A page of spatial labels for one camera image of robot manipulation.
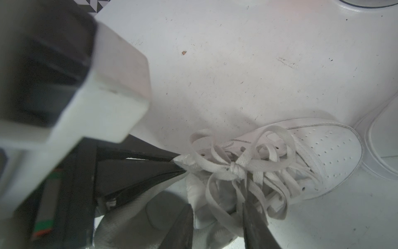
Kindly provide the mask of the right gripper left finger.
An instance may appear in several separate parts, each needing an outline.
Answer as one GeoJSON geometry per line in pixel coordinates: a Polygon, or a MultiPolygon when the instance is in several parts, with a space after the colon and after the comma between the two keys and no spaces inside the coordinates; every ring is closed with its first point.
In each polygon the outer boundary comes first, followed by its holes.
{"type": "Polygon", "coordinates": [[[193,209],[185,205],[158,249],[192,249],[193,209]]]}

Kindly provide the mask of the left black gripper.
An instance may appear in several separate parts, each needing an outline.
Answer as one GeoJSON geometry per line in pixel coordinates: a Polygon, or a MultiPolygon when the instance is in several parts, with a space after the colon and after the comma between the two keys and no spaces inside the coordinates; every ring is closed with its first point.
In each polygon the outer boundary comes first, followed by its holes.
{"type": "Polygon", "coordinates": [[[11,218],[1,220],[1,248],[93,248],[96,202],[96,214],[104,215],[184,174],[175,157],[132,135],[119,144],[83,139],[11,218]]]}

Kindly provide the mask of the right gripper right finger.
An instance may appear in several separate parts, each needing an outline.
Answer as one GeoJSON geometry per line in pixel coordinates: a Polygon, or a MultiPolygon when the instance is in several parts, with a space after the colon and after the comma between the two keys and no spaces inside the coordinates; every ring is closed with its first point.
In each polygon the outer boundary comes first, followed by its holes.
{"type": "Polygon", "coordinates": [[[246,249],[281,249],[260,213],[248,201],[243,204],[243,229],[246,249]]]}

